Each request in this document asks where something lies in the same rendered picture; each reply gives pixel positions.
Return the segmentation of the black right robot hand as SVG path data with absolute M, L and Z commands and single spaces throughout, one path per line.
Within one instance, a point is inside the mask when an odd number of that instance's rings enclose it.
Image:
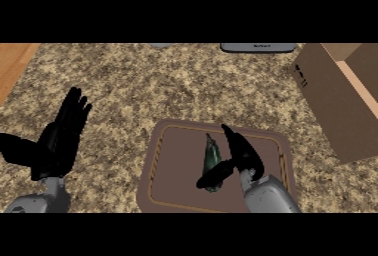
M 202 173 L 196 181 L 196 188 L 213 192 L 217 192 L 221 188 L 223 181 L 232 175 L 233 169 L 238 169 L 239 172 L 244 170 L 252 171 L 254 181 L 257 181 L 264 174 L 263 160 L 247 138 L 235 132 L 226 124 L 221 125 L 221 128 L 229 143 L 230 158 L 221 158 L 221 162 L 207 173 Z

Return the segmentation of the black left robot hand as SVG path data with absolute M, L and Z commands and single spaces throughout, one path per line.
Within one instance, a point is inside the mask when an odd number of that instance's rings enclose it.
M 74 166 L 80 136 L 92 104 L 72 87 L 65 96 L 55 121 L 47 124 L 38 141 L 0 133 L 0 155 L 7 163 L 31 168 L 31 180 L 63 177 Z

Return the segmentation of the dark green eggplant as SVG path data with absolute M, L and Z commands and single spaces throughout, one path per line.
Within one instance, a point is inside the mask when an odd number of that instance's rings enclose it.
M 213 167 L 221 162 L 221 154 L 216 140 L 207 134 L 205 157 L 202 173 L 207 173 Z

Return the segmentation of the brown tray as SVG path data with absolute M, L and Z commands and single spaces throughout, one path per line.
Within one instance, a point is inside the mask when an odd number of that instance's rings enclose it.
M 297 193 L 289 142 L 282 134 L 251 128 L 233 129 L 250 141 L 264 163 L 264 173 Z M 164 119 L 154 128 L 137 188 L 145 212 L 245 213 L 239 176 L 232 175 L 214 193 L 196 187 L 202 176 L 207 140 L 214 139 L 223 159 L 230 158 L 221 126 Z

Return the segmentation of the brown cardboard box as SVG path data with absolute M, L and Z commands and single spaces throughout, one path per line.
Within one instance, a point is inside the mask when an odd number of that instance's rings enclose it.
M 340 163 L 378 156 L 378 43 L 307 43 L 289 73 Z

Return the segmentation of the wooden board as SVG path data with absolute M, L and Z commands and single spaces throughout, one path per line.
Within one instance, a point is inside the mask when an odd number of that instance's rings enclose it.
M 38 43 L 0 43 L 0 105 L 34 57 Z

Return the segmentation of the grey flat appliance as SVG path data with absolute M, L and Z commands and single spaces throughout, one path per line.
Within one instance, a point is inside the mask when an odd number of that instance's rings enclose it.
M 220 48 L 229 53 L 289 53 L 295 43 L 221 43 Z

